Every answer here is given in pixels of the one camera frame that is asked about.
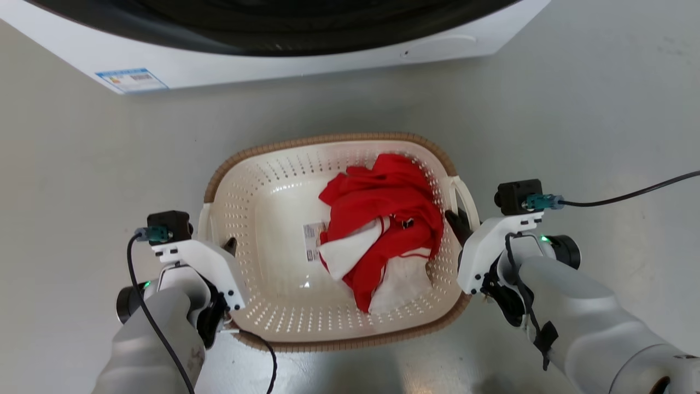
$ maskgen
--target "washing machine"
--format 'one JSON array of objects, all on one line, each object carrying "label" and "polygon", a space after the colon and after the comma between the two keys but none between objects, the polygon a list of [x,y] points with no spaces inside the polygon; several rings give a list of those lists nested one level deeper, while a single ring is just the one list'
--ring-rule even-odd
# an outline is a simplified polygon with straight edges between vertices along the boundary
[{"label": "washing machine", "polygon": [[497,52],[549,0],[0,0],[0,18],[115,93]]}]

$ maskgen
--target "cable connector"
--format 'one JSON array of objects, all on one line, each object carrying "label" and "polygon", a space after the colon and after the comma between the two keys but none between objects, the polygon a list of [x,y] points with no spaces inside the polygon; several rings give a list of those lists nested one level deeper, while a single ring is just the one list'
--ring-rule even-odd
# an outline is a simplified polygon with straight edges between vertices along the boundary
[{"label": "cable connector", "polygon": [[141,227],[134,231],[134,235],[139,236],[136,239],[139,242],[150,241],[164,243],[167,242],[170,238],[173,238],[172,231],[168,231],[168,228],[165,226]]},{"label": "cable connector", "polygon": [[522,206],[528,211],[546,209],[560,210],[561,208],[564,208],[564,205],[561,203],[563,199],[564,197],[561,195],[555,196],[554,194],[531,194],[525,198]]}]

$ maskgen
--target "brown wicker rim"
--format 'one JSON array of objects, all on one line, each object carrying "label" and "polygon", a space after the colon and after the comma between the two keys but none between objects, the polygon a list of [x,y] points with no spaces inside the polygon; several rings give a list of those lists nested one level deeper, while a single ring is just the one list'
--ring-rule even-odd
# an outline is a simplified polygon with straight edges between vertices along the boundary
[{"label": "brown wicker rim", "polygon": [[[302,138],[300,140],[292,140],[285,142],[277,142],[275,144],[264,145],[261,147],[254,147],[240,151],[237,154],[229,157],[214,173],[209,181],[209,185],[206,187],[206,192],[204,192],[204,203],[212,203],[214,201],[214,196],[216,195],[216,190],[218,189],[221,180],[226,176],[228,171],[233,168],[234,165],[242,162],[243,160],[266,154],[269,152],[280,151],[282,149],[290,149],[296,147],[304,147],[307,145],[315,144],[327,144],[331,142],[347,142],[347,141],[406,141],[418,144],[427,150],[429,150],[435,157],[441,162],[442,166],[445,168],[447,174],[451,177],[457,175],[456,168],[452,163],[452,160],[448,155],[426,138],[420,135],[409,134],[409,133],[356,133],[356,134],[337,134],[337,135],[322,135],[318,137]],[[369,346],[378,346],[384,344],[391,344],[393,342],[403,341],[405,339],[411,339],[416,337],[421,337],[426,334],[430,334],[452,324],[466,309],[472,296],[465,294],[464,292],[460,294],[459,298],[455,302],[454,306],[444,314],[441,318],[434,320],[433,322],[420,325],[418,327],[407,328],[406,330],[389,332],[386,334],[378,334],[370,337],[361,337],[353,339],[344,339],[340,341],[319,341],[319,342],[270,342],[272,348],[275,352],[280,353],[313,353],[321,351],[341,351],[346,349],[356,349],[365,348]],[[258,350],[266,351],[267,348],[263,343],[255,338],[245,336],[243,334],[233,334],[240,342],[255,348]]]}]

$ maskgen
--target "white plastic basket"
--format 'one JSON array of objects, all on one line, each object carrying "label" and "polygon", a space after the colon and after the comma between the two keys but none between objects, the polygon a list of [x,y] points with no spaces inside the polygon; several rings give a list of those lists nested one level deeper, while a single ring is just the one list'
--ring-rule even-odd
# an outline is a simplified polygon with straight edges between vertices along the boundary
[{"label": "white plastic basket", "polygon": [[459,195],[470,223],[476,207],[447,155],[410,134],[333,135],[243,151],[212,178],[199,220],[199,238],[219,245],[238,241],[236,258],[251,299],[232,311],[240,328],[276,347],[303,351],[367,346],[438,330],[466,307],[457,285],[461,246],[445,223],[440,252],[426,269],[433,289],[390,313],[359,311],[353,297],[318,262],[308,262],[303,226],[328,222],[330,208],[319,200],[329,180],[348,166],[371,167],[381,153],[409,156],[425,171],[441,210],[457,209]]}]

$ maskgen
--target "energy label sticker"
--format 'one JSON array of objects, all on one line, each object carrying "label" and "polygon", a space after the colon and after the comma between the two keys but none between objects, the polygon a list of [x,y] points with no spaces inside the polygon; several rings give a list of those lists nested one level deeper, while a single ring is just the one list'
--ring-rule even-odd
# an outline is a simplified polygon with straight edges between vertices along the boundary
[{"label": "energy label sticker", "polygon": [[168,87],[147,69],[128,69],[95,73],[124,93],[166,90]]}]

